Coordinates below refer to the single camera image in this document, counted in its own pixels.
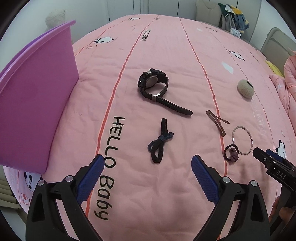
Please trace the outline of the beige headboard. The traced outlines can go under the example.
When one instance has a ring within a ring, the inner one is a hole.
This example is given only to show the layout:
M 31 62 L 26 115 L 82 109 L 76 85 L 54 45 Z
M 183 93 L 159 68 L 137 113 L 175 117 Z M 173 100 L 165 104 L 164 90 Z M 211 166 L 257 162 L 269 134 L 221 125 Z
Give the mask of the beige headboard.
M 295 41 L 279 28 L 272 28 L 264 41 L 261 53 L 284 74 L 283 67 L 294 55 Z

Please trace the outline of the pink folded quilt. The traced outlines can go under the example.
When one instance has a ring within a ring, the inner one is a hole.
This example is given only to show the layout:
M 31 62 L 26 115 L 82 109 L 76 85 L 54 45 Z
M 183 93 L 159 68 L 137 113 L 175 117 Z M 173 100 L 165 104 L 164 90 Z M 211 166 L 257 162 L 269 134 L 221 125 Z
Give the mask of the pink folded quilt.
M 284 78 L 272 74 L 269 75 L 279 95 L 283 108 L 288 114 L 290 121 L 295 122 L 295 55 L 290 56 L 284 67 Z

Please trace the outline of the pile of clothes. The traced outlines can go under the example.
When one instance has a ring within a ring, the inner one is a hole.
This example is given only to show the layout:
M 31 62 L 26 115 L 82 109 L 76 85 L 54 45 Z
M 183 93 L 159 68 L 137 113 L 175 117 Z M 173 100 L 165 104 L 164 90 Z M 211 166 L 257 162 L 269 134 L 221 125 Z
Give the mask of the pile of clothes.
M 249 22 L 240 9 L 229 4 L 218 3 L 221 11 L 221 29 L 241 37 L 249 28 Z

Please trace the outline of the beige chair with clothes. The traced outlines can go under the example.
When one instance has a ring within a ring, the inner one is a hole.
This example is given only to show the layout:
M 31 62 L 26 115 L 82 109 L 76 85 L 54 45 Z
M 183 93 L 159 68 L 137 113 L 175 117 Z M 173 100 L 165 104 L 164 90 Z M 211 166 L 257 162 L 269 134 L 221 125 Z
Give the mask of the beige chair with clothes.
M 226 30 L 226 21 L 220 6 L 214 1 L 196 1 L 196 20 Z

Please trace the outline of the pink bed sheet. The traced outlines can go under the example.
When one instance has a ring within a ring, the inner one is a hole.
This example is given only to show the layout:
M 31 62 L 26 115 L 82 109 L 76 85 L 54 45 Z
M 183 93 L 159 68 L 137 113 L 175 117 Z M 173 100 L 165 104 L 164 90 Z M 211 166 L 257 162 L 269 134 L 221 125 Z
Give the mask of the pink bed sheet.
M 259 184 L 269 215 L 281 185 L 252 151 L 278 150 L 295 162 L 295 132 L 264 56 L 206 23 L 172 16 L 125 16 L 72 43 L 79 73 L 60 117 L 43 174 L 4 166 L 28 214 L 39 180 L 62 181 L 100 154 L 104 170 L 81 203 L 102 240 L 194 240 L 215 204 L 191 167 L 199 155 L 220 176 Z M 169 78 L 164 99 L 177 113 L 140 93 L 143 72 Z M 241 79 L 252 99 L 237 90 Z M 210 110 L 222 122 L 221 137 Z

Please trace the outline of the white plush toy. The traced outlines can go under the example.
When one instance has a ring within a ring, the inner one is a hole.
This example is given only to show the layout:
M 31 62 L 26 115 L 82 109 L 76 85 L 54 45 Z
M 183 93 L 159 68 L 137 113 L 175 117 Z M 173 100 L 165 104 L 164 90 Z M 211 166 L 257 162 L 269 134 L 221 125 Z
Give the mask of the white plush toy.
M 65 22 L 65 10 L 64 9 L 55 9 L 50 12 L 45 18 L 45 24 L 48 30 L 59 26 Z

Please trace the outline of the black wrist watch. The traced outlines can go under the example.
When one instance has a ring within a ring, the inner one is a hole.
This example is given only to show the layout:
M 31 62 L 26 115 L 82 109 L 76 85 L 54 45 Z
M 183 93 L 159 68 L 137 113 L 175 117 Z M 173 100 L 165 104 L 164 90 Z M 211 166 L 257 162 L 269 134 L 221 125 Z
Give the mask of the black wrist watch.
M 164 84 L 163 89 L 159 93 L 150 94 L 147 92 L 147 89 L 150 89 L 159 83 Z M 144 98 L 149 99 L 153 102 L 157 102 L 177 113 L 192 116 L 193 112 L 191 110 L 182 108 L 181 106 L 178 106 L 163 98 L 166 91 L 168 90 L 168 86 L 169 78 L 166 76 L 166 74 L 158 69 L 152 68 L 146 72 L 143 72 L 137 82 L 137 87 Z

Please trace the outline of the purple plastic bin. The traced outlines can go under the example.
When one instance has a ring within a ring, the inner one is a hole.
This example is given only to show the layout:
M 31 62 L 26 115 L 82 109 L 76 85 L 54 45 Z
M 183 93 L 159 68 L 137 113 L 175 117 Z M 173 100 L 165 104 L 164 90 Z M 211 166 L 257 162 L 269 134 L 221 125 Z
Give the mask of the purple plastic bin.
M 79 73 L 65 22 L 27 44 L 1 72 L 1 165 L 43 174 Z

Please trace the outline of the brown hair clip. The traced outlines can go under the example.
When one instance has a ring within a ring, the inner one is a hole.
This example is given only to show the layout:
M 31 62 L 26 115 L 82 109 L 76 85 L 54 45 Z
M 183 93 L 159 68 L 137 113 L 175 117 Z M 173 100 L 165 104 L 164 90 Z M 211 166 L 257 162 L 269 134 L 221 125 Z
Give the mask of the brown hair clip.
M 226 123 L 226 124 L 230 124 L 229 121 L 224 120 L 222 118 L 219 118 L 218 116 L 216 116 L 214 113 L 212 113 L 210 110 L 206 111 L 207 116 L 210 118 L 211 121 L 213 121 L 213 123 L 215 123 L 215 125 L 217 126 L 220 136 L 224 137 L 226 136 L 225 130 L 221 124 L 221 121 Z

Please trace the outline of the beige fuzzy round pouch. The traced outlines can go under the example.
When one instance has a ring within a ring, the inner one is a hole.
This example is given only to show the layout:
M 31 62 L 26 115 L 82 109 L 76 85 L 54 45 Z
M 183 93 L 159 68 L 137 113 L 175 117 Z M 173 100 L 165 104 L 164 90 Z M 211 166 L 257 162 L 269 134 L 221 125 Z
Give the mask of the beige fuzzy round pouch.
M 241 79 L 237 84 L 237 90 L 246 99 L 252 99 L 254 96 L 254 87 L 248 80 Z

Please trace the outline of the yellow cloth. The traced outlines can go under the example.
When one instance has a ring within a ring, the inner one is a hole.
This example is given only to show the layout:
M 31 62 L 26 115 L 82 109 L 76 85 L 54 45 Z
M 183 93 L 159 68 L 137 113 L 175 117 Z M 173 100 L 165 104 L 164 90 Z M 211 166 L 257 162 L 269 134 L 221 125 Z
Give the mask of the yellow cloth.
M 280 76 L 281 78 L 284 78 L 284 75 L 281 73 L 281 71 L 270 61 L 266 60 L 266 64 L 269 66 L 269 68 L 273 71 L 274 74 Z

